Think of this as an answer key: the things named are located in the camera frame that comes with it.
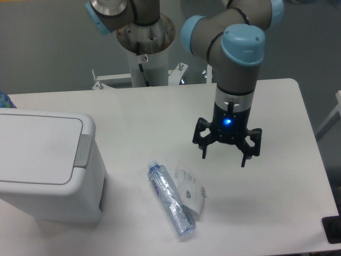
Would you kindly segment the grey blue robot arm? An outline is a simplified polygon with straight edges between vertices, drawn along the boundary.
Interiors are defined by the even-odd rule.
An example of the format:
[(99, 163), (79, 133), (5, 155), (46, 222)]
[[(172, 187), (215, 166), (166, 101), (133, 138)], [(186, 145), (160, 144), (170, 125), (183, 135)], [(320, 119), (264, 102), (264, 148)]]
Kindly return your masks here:
[[(175, 27), (159, 1), (88, 1), (85, 9), (100, 33), (116, 33), (134, 87), (168, 85), (167, 50)], [(199, 118), (193, 135), (203, 152), (220, 142), (237, 146), (244, 160), (260, 154), (262, 130), (247, 124), (264, 59), (264, 32), (283, 15), (283, 1), (228, 1), (212, 18), (195, 15), (184, 23), (184, 48), (216, 72), (213, 119)]]

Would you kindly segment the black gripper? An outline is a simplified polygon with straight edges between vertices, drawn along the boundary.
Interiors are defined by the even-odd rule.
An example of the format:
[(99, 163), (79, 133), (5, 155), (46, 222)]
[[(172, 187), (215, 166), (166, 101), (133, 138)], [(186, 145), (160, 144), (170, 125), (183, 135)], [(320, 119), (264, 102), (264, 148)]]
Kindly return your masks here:
[(202, 159), (206, 158), (207, 147), (216, 141), (236, 145), (243, 153), (241, 167), (246, 160), (259, 156), (261, 151), (262, 129), (247, 129), (250, 108), (229, 114), (227, 110), (214, 104), (213, 122), (199, 117), (192, 142), (202, 150)]

